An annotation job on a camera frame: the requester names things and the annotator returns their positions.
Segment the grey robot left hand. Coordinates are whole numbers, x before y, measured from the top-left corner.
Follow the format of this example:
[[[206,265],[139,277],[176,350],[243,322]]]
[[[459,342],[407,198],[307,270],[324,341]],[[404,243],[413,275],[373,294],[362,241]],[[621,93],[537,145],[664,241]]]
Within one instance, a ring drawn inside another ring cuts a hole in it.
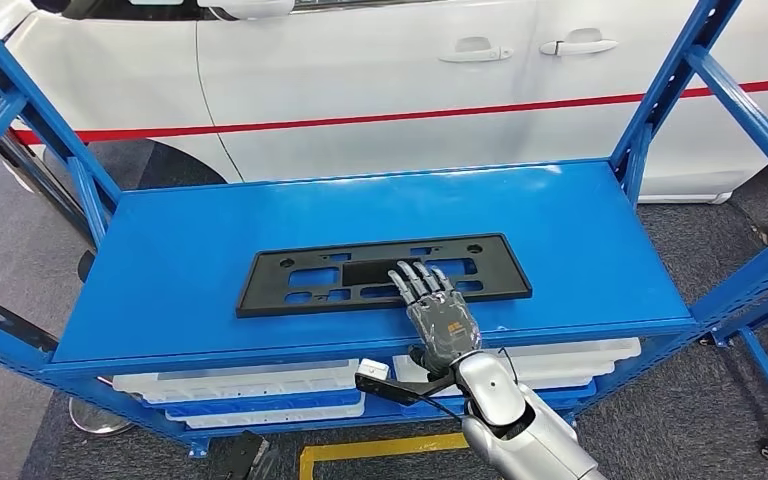
[[[225,480],[267,479],[277,458],[276,450],[263,436],[245,431],[226,451],[218,471]]]

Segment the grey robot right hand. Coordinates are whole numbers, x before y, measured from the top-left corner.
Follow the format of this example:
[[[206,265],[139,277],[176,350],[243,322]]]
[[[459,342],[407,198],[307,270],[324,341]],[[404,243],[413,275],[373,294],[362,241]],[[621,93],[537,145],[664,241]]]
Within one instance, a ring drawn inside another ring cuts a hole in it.
[[[387,274],[422,340],[421,346],[409,349],[409,356],[431,379],[446,376],[458,359],[481,348],[477,322],[440,268],[399,260]]]

